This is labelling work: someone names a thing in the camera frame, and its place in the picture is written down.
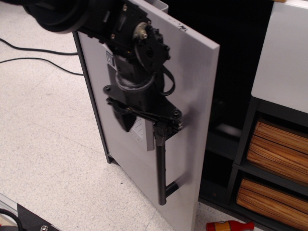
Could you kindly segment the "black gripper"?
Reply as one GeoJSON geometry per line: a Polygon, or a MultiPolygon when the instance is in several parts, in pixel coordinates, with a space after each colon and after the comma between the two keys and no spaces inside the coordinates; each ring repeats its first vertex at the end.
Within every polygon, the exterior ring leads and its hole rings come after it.
{"type": "Polygon", "coordinates": [[[182,129],[182,113],[168,99],[175,89],[173,83],[167,92],[161,92],[161,82],[153,82],[142,90],[124,90],[116,85],[107,85],[103,92],[107,102],[113,107],[114,115],[125,132],[133,127],[136,117],[154,123],[156,147],[162,147],[166,141],[182,129]]]}

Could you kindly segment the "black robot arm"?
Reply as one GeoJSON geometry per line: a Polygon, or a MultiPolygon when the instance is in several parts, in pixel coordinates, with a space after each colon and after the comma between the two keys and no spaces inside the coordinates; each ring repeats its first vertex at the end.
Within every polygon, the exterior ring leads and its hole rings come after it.
{"type": "Polygon", "coordinates": [[[116,74],[103,91],[125,131],[137,117],[153,123],[156,145],[181,128],[181,112],[167,100],[164,78],[174,80],[165,67],[169,47],[147,13],[128,0],[32,0],[25,10],[44,29],[79,31],[105,44],[114,56],[116,74]]]}

